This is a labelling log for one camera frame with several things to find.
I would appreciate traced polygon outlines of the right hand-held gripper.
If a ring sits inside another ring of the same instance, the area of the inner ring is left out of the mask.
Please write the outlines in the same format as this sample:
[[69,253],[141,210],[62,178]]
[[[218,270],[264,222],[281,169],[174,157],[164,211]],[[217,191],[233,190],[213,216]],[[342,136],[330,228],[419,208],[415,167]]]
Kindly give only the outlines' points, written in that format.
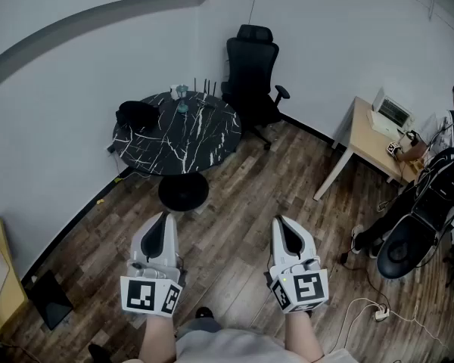
[[313,236],[303,226],[276,216],[271,253],[268,287],[284,314],[312,311],[328,301],[328,270],[321,268]]

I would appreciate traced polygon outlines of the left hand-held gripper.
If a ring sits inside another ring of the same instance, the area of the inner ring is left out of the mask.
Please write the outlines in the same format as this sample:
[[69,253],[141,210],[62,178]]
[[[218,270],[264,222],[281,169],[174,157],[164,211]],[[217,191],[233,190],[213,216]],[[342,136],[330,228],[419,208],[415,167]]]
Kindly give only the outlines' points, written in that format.
[[[166,254],[163,253],[166,233]],[[133,235],[126,276],[120,277],[124,311],[172,317],[183,286],[184,268],[179,254],[173,214],[150,217]]]

